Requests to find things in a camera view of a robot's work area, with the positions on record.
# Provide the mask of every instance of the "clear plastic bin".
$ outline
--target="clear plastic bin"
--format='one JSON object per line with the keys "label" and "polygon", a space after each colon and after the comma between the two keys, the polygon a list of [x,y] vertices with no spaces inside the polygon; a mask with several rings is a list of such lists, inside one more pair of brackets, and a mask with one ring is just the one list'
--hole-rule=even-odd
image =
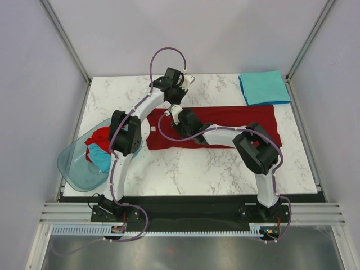
{"label": "clear plastic bin", "polygon": [[106,182],[109,173],[101,172],[94,163],[86,160],[85,141],[92,136],[94,131],[110,124],[111,118],[104,120],[70,144],[58,156],[58,170],[74,190],[86,192]]}

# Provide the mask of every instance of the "aluminum frame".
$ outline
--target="aluminum frame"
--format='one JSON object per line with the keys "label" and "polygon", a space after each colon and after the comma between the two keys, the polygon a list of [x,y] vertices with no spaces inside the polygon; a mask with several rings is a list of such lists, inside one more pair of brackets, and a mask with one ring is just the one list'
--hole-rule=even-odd
{"label": "aluminum frame", "polygon": [[[308,48],[314,41],[317,36],[321,26],[328,17],[330,11],[334,7],[337,0],[327,0],[324,8],[317,21],[315,22],[312,30],[310,31],[307,39],[305,40],[300,52],[298,53],[292,67],[290,68],[286,76],[286,86],[291,96],[291,99],[294,101],[292,109],[295,115],[295,120],[299,128],[301,139],[303,140],[303,145],[305,151],[308,155],[308,160],[312,172],[314,175],[314,180],[316,185],[321,189],[320,186],[320,175],[317,171],[316,161],[312,154],[311,145],[308,141],[308,136],[300,116],[300,112],[296,103],[296,98],[294,96],[293,89],[291,87],[291,78],[296,72],[299,64],[304,58]],[[79,71],[84,77],[85,81],[88,83],[88,89],[91,83],[91,78],[86,72],[78,54],[76,53],[70,39],[66,35],[59,19],[56,16],[55,11],[53,10],[51,4],[48,0],[39,0],[44,10],[46,11],[48,17],[50,18],[53,26],[59,33],[59,36],[64,43],[65,47],[70,53],[70,56],[75,61]],[[73,140],[76,138],[79,128],[79,123],[81,123],[81,118],[83,115],[84,104],[82,106],[81,112],[79,114],[78,123],[76,125],[76,130],[74,133]],[[59,187],[59,192],[57,193],[56,199],[61,191],[62,185]],[[291,226],[313,226],[313,225],[331,225],[337,246],[340,251],[341,259],[343,261],[345,269],[360,269],[359,263],[357,261],[357,256],[354,253],[354,248],[352,246],[352,241],[348,233],[348,228],[345,224],[345,220],[341,213],[341,209],[337,203],[324,202],[324,203],[312,203],[312,202],[302,202],[302,203],[293,203],[293,216]],[[41,269],[43,264],[47,246],[49,244],[50,235],[53,229],[53,225],[56,224],[81,224],[86,227],[94,227],[99,225],[109,225],[107,223],[91,223],[91,209],[85,203],[60,203],[60,202],[49,202],[45,204],[43,214],[41,216],[33,247],[31,249],[28,263],[26,269]]]}

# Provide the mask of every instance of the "wire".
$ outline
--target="wire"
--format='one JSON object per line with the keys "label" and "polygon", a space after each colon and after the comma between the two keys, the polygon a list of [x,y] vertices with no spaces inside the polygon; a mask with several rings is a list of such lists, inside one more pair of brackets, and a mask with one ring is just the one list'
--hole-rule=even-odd
{"label": "wire", "polygon": [[280,224],[281,224],[280,217],[279,217],[279,216],[277,216],[277,226],[276,226],[276,228],[275,228],[276,230],[277,230],[277,229],[279,229]]}
{"label": "wire", "polygon": [[182,86],[182,84],[185,82],[185,76],[183,73],[181,73],[181,79],[180,79],[180,83],[177,84],[177,86]]}
{"label": "wire", "polygon": [[[173,47],[164,47],[164,48],[161,48],[159,49],[158,51],[155,52],[155,54],[153,55],[151,61],[150,61],[150,71],[149,71],[149,75],[150,75],[150,94],[152,94],[153,92],[153,89],[154,89],[154,81],[152,79],[152,64],[154,62],[154,59],[156,57],[156,55],[158,55],[159,52],[163,51],[163,50],[173,50],[173,51],[176,51],[178,53],[180,53],[180,55],[182,56],[183,60],[184,60],[184,70],[186,70],[186,59],[184,57],[184,55],[182,54],[181,51],[179,51],[178,49],[175,49]],[[115,242],[128,242],[128,241],[133,241],[133,240],[136,240],[136,239],[139,239],[142,234],[146,231],[148,225],[149,225],[149,217],[147,216],[147,213],[145,212],[145,210],[138,206],[138,205],[133,205],[133,204],[121,204],[119,203],[117,200],[116,200],[116,197],[115,197],[115,194],[114,194],[114,189],[113,189],[113,177],[114,177],[114,171],[115,171],[115,167],[116,167],[116,164],[118,162],[118,155],[117,153],[113,150],[113,144],[114,144],[114,141],[115,141],[115,138],[117,137],[117,135],[119,134],[120,130],[122,129],[124,123],[126,122],[126,120],[135,112],[135,110],[149,97],[149,95],[146,95],[142,100],[140,100],[140,102],[138,104],[135,105],[135,107],[133,109],[131,109],[131,111],[124,117],[124,119],[121,121],[121,123],[119,124],[118,128],[116,129],[114,135],[112,136],[111,140],[110,140],[110,144],[109,144],[109,152],[111,152],[114,156],[115,156],[115,160],[114,160],[114,163],[112,165],[112,168],[111,168],[111,172],[110,172],[110,193],[111,193],[111,197],[112,197],[112,200],[114,201],[114,203],[116,203],[117,205],[119,206],[122,206],[122,207],[133,207],[133,208],[137,208],[139,209],[141,212],[144,213],[145,215],[145,218],[146,218],[146,223],[145,223],[145,226],[144,226],[144,229],[137,235],[135,235],[134,237],[131,237],[131,238],[128,238],[128,239],[118,239],[118,240],[113,240]]]}
{"label": "wire", "polygon": [[290,226],[290,223],[291,223],[291,217],[292,217],[292,211],[291,211],[291,202],[289,200],[289,198],[285,197],[285,196],[281,196],[277,193],[277,188],[276,188],[276,179],[275,179],[275,172],[276,170],[284,163],[284,155],[282,154],[280,148],[276,145],[276,143],[274,143],[271,139],[269,139],[268,137],[266,137],[264,134],[260,133],[260,132],[257,132],[255,130],[252,130],[252,129],[247,129],[247,128],[237,128],[237,127],[216,127],[216,128],[208,128],[206,130],[202,130],[190,137],[187,137],[187,138],[183,138],[183,139],[174,139],[174,138],[170,138],[168,137],[162,130],[161,130],[161,121],[162,119],[165,117],[165,113],[159,118],[159,121],[157,122],[157,128],[159,129],[159,132],[160,134],[165,137],[166,139],[170,140],[170,141],[173,141],[173,142],[184,142],[184,141],[188,141],[188,140],[191,140],[199,135],[202,135],[204,134],[205,132],[209,132],[209,131],[215,131],[217,129],[222,129],[222,130],[227,130],[227,131],[241,131],[241,132],[250,132],[252,134],[255,134],[255,135],[258,135],[260,138],[262,138],[263,140],[265,140],[266,142],[270,143],[274,148],[275,150],[278,152],[279,156],[280,156],[280,162],[275,166],[275,168],[273,168],[272,170],[272,182],[273,182],[273,188],[274,188],[274,193],[280,198],[280,199],[283,199],[283,200],[286,200],[287,203],[289,204],[289,221],[286,225],[286,228],[283,232],[283,234],[281,236],[278,237],[277,240],[281,239],[287,232],[287,230],[289,229],[289,226]]}
{"label": "wire", "polygon": [[279,227],[279,236],[278,236],[278,237],[273,237],[273,236],[271,236],[270,234],[267,233],[267,236],[269,236],[270,238],[273,238],[273,239],[275,239],[275,240],[278,240],[279,237],[280,237],[280,235],[281,235],[281,229],[280,229],[280,227]]}
{"label": "wire", "polygon": [[126,226],[126,212],[124,211],[124,220],[123,220],[123,226]]}
{"label": "wire", "polygon": [[[180,55],[182,56],[183,60],[184,60],[184,70],[186,70],[186,59],[183,55],[183,53],[181,51],[179,51],[178,49],[176,48],[172,48],[172,47],[164,47],[164,48],[161,48],[159,50],[157,50],[155,52],[155,54],[153,55],[151,61],[150,61],[150,72],[149,72],[149,76],[150,76],[150,94],[152,94],[153,92],[153,89],[154,89],[154,81],[152,79],[152,64],[154,62],[154,59],[156,57],[156,55],[158,55],[159,52],[163,51],[163,50],[173,50],[173,51],[176,51],[178,53],[180,53]],[[125,116],[125,118],[121,121],[121,123],[119,124],[118,128],[116,129],[114,135],[112,136],[111,140],[110,140],[110,144],[109,144],[109,152],[111,152],[116,160],[114,161],[113,165],[112,165],[112,169],[111,169],[111,173],[110,173],[110,193],[111,193],[111,197],[112,197],[112,200],[114,201],[114,203],[116,203],[117,205],[119,206],[122,206],[122,207],[133,207],[133,208],[137,208],[139,209],[140,211],[142,211],[145,215],[145,218],[146,218],[146,223],[145,223],[145,226],[144,226],[144,229],[136,236],[134,237],[131,237],[131,238],[128,238],[128,239],[118,239],[118,240],[108,240],[108,241],[113,241],[113,242],[129,242],[129,241],[133,241],[133,240],[136,240],[138,238],[140,238],[142,236],[142,234],[145,232],[145,230],[147,229],[148,225],[149,225],[149,217],[147,216],[147,213],[145,212],[145,210],[138,206],[138,205],[133,205],[133,204],[121,204],[119,203],[116,198],[115,198],[115,195],[114,195],[114,190],[113,190],[113,176],[114,176],[114,169],[115,169],[115,166],[116,166],[116,163],[118,161],[118,155],[114,152],[113,150],[113,144],[114,144],[114,141],[115,141],[115,138],[117,137],[117,135],[119,134],[120,130],[122,129],[124,123],[126,122],[126,120],[135,112],[135,110],[149,97],[149,95],[146,95],[142,100],[140,100],[140,102],[138,102],[138,104],[135,105],[134,109],[131,109],[131,111]],[[71,252],[68,252],[68,253],[59,253],[57,252],[56,250],[54,250],[53,248],[53,245],[51,244],[51,250],[52,252],[57,255],[57,256],[60,256],[60,257],[64,257],[64,256],[68,256],[68,255],[71,255],[71,254],[74,254],[75,252],[81,250],[81,249],[84,249],[86,248],[87,246],[89,245],[92,245],[96,242],[99,242],[99,241],[102,241],[104,240],[105,238],[98,238],[98,239],[95,239],[91,242],[89,242],[88,244],[86,245],[83,245]]]}
{"label": "wire", "polygon": [[[94,193],[90,198],[93,198],[94,195],[96,195],[96,194],[100,197],[100,194],[99,194],[99,193]],[[88,200],[88,207],[89,207],[91,210],[93,210],[93,207],[90,206],[90,199]]]}
{"label": "wire", "polygon": [[82,250],[82,249],[84,249],[84,248],[87,248],[88,246],[90,246],[90,245],[92,245],[92,244],[94,244],[94,243],[103,241],[103,240],[104,240],[103,238],[97,238],[97,239],[92,240],[92,241],[90,241],[89,243],[87,243],[87,244],[85,244],[85,245],[77,248],[77,249],[74,249],[73,251],[65,252],[65,253],[60,253],[60,252],[56,251],[56,250],[54,249],[53,241],[52,241],[51,244],[50,244],[50,249],[51,249],[51,251],[52,251],[56,256],[65,257],[65,256],[69,256],[69,255],[71,255],[71,254],[74,254],[75,252],[78,252],[79,250]]}

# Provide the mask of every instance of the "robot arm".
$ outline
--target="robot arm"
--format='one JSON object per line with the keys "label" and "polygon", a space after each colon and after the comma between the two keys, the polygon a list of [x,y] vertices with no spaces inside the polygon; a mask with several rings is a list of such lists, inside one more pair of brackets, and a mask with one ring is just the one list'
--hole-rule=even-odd
{"label": "robot arm", "polygon": [[187,138],[203,132],[194,138],[195,142],[203,145],[224,145],[237,148],[245,165],[255,174],[259,203],[266,208],[271,208],[278,202],[272,179],[273,167],[278,163],[278,152],[271,144],[256,134],[243,132],[245,129],[254,130],[273,141],[258,123],[236,128],[212,123],[203,124],[191,109],[182,110],[179,105],[172,106],[169,112],[174,119],[172,126],[181,137]]}
{"label": "robot arm", "polygon": [[194,80],[195,78],[192,75],[168,68],[164,76],[153,82],[153,90],[151,91],[149,87],[148,92],[140,98],[134,107],[127,111],[116,110],[112,114],[109,140],[113,138],[122,120],[127,115],[130,114],[130,116],[114,138],[112,148],[115,154],[111,155],[110,173],[104,191],[105,198],[111,201],[113,199],[119,201],[124,196],[124,183],[130,161],[141,147],[141,123],[153,109],[165,101],[171,105],[180,104]]}
{"label": "robot arm", "polygon": [[[112,154],[110,173],[104,192],[105,199],[119,201],[123,198],[128,167],[132,157],[141,147],[141,123],[154,108],[168,101],[171,104],[168,115],[172,115],[174,119],[172,126],[181,137],[188,138],[203,132],[202,135],[194,138],[195,142],[237,148],[246,166],[255,174],[258,201],[267,209],[273,208],[278,203],[272,181],[272,169],[278,162],[276,149],[251,132],[242,132],[234,127],[222,127],[212,123],[203,124],[191,109],[183,110],[179,104],[194,80],[195,78],[191,75],[168,68],[165,76],[154,81],[153,91],[144,95],[135,107],[113,113],[110,139],[123,119],[126,116],[128,118],[114,139],[115,155]],[[269,134],[257,123],[250,124],[246,129],[254,130],[254,133],[261,133],[271,139]]]}

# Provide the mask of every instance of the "folded teal towel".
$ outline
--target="folded teal towel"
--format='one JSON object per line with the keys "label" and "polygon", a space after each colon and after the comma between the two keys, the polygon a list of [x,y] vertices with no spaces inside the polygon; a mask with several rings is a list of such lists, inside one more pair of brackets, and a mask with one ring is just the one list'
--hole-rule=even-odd
{"label": "folded teal towel", "polygon": [[279,70],[241,73],[238,78],[248,105],[284,104],[291,101]]}

